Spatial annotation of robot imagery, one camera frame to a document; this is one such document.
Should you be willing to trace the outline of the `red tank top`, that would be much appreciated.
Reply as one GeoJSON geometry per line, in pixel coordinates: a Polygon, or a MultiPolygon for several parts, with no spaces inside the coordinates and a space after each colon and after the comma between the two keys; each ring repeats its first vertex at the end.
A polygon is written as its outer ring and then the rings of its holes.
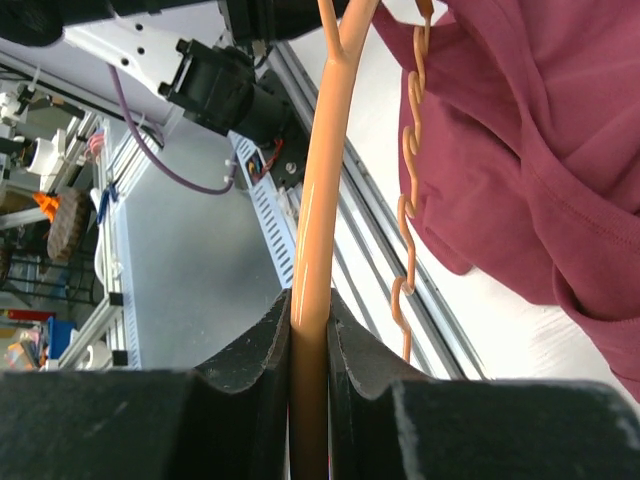
{"type": "Polygon", "coordinates": [[[639,5],[451,1],[430,32],[419,238],[557,305],[639,392],[639,5]]]}

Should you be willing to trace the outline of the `orange hanger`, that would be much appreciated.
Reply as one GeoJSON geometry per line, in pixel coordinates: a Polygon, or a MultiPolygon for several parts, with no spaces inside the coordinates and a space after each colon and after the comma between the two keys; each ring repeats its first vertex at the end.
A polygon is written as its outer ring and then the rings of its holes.
{"type": "MultiPolygon", "coordinates": [[[[312,124],[299,213],[291,296],[289,452],[294,479],[328,476],[328,349],[327,324],[331,303],[331,272],[340,174],[352,95],[375,1],[352,1],[342,18],[330,1],[319,2],[328,49],[312,124]]],[[[415,290],[416,248],[407,221],[415,216],[419,198],[415,158],[424,122],[421,103],[430,43],[430,1],[416,4],[422,22],[413,30],[415,65],[408,75],[411,123],[402,133],[403,158],[411,191],[401,195],[397,222],[408,251],[407,272],[395,279],[391,312],[403,333],[403,359],[412,348],[412,331],[400,305],[402,295],[415,290]]]]}

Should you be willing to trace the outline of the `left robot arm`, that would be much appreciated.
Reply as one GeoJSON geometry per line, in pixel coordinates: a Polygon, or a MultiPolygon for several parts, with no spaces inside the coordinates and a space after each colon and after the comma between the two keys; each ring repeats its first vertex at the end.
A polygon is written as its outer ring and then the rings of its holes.
{"type": "Polygon", "coordinates": [[[182,1],[4,1],[1,37],[30,48],[61,40],[126,72],[184,111],[185,118],[221,135],[235,132],[270,146],[293,122],[284,96],[264,89],[249,50],[296,39],[321,25],[315,1],[221,1],[231,45],[197,40],[138,21],[184,7],[182,1]]]}

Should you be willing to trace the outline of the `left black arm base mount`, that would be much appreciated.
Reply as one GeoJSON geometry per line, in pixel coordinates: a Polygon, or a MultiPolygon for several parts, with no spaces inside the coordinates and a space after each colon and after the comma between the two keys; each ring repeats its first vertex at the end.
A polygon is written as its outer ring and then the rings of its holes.
{"type": "Polygon", "coordinates": [[[274,70],[267,70],[259,78],[258,85],[284,101],[289,117],[272,145],[259,147],[244,162],[244,167],[252,186],[270,177],[277,189],[289,190],[304,179],[310,133],[274,70]]]}

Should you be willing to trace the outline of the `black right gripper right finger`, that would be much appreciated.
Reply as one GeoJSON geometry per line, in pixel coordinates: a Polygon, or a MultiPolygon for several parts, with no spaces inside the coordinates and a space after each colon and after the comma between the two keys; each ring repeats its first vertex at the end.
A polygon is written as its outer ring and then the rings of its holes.
{"type": "Polygon", "coordinates": [[[635,479],[639,421],[591,381],[437,380],[338,293],[327,324],[335,479],[635,479]]]}

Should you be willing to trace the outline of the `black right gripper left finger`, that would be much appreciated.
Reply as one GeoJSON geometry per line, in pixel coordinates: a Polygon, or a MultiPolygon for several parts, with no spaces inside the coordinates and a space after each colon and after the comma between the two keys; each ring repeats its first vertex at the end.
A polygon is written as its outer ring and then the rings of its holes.
{"type": "Polygon", "coordinates": [[[188,370],[1,375],[5,479],[281,479],[289,312],[188,370]]]}

